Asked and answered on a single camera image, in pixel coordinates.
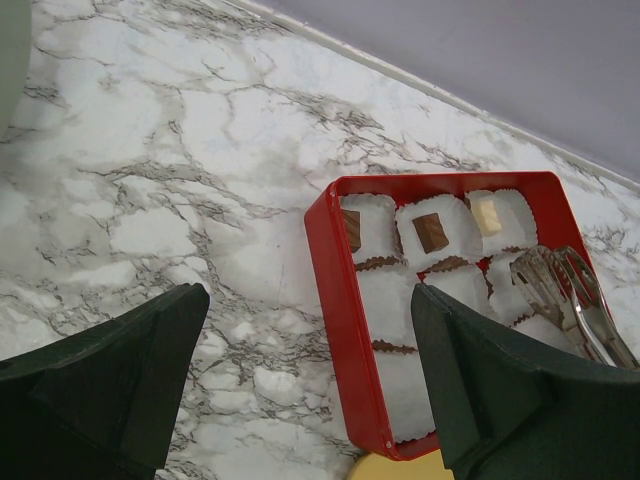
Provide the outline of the red chocolate box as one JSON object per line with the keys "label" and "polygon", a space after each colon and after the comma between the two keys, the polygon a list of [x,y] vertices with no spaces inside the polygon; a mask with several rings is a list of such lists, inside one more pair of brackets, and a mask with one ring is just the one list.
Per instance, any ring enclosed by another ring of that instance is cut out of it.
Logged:
{"label": "red chocolate box", "polygon": [[528,202],[538,239],[550,248],[572,246],[590,258],[559,177],[551,171],[343,176],[331,182],[304,215],[316,285],[349,440],[394,461],[409,461],[439,447],[435,433],[397,443],[393,439],[361,302],[356,270],[342,220],[340,199],[372,193],[397,205],[440,194],[516,189]]}

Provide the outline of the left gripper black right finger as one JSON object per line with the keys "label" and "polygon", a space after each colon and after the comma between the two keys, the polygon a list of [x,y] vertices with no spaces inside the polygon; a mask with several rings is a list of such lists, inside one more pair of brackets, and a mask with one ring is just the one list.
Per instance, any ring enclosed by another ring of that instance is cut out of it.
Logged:
{"label": "left gripper black right finger", "polygon": [[415,286],[411,314],[455,478],[638,478],[638,373],[555,349],[434,286]]}

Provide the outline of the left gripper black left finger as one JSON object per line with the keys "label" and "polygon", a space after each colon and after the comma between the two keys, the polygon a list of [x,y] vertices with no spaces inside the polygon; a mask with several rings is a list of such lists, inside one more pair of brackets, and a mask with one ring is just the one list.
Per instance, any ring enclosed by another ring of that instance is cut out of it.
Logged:
{"label": "left gripper black left finger", "polygon": [[4,479],[152,479],[209,309],[184,284],[1,363]]}

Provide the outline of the white chocolate piece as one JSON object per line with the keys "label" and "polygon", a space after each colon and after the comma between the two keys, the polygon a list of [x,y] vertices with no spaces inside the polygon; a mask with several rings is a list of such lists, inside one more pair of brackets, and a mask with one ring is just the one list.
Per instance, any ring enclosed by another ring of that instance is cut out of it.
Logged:
{"label": "white chocolate piece", "polygon": [[494,236],[502,231],[502,223],[493,200],[471,200],[470,209],[483,237]]}

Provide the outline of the dark chocolate piece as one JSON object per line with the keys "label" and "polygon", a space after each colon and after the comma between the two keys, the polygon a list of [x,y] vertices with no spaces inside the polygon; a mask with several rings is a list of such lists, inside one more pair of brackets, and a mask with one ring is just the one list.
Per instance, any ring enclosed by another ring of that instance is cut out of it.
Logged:
{"label": "dark chocolate piece", "polygon": [[346,209],[341,212],[351,253],[355,253],[361,248],[360,212]]}
{"label": "dark chocolate piece", "polygon": [[449,245],[438,213],[414,218],[413,226],[425,254],[442,250]]}

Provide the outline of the clear and metal tongs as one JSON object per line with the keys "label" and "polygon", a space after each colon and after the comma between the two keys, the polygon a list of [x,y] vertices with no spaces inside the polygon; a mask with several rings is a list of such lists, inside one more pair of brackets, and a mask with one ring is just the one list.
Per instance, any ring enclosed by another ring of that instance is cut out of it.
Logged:
{"label": "clear and metal tongs", "polygon": [[534,312],[558,327],[581,355],[612,367],[639,370],[594,271],[573,247],[533,246],[511,263],[510,275]]}

